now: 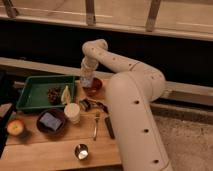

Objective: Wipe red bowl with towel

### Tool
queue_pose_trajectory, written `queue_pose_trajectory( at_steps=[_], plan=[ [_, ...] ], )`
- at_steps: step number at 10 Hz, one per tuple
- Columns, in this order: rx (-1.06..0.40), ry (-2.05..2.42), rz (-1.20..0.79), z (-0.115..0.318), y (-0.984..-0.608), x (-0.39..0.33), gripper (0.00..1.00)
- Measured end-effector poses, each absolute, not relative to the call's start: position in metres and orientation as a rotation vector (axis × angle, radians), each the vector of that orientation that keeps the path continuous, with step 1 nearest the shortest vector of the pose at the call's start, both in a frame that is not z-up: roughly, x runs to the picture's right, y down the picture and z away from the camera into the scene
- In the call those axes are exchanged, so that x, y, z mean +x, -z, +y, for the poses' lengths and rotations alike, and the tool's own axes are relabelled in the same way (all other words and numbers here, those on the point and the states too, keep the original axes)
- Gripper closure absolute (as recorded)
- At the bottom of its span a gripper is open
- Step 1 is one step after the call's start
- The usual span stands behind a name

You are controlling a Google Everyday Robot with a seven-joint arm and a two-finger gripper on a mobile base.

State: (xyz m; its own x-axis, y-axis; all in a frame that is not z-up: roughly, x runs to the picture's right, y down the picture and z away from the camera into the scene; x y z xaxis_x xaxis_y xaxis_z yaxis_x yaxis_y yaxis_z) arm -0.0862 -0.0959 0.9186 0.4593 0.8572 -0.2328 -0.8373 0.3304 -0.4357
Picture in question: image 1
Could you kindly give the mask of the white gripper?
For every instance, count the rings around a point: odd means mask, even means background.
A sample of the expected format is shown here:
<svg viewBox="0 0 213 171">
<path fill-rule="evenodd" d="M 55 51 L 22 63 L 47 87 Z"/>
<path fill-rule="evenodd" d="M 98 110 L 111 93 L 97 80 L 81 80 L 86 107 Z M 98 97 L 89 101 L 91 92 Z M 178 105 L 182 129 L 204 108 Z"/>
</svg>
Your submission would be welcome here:
<svg viewBox="0 0 213 171">
<path fill-rule="evenodd" d="M 81 62 L 81 76 L 91 79 L 93 72 L 98 68 L 98 61 L 89 57 L 84 57 Z"/>
</svg>

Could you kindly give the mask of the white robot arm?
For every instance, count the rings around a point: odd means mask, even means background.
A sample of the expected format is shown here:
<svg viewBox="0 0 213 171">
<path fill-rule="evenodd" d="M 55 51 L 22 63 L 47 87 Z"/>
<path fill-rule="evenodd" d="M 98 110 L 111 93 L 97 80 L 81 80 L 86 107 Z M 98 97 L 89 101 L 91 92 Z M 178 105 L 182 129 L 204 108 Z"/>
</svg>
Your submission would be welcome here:
<svg viewBox="0 0 213 171">
<path fill-rule="evenodd" d="M 105 98 L 124 171 L 174 171 L 150 103 L 165 90 L 163 73 L 138 60 L 108 51 L 103 39 L 83 44 L 82 76 L 99 64 L 114 72 Z"/>
</svg>

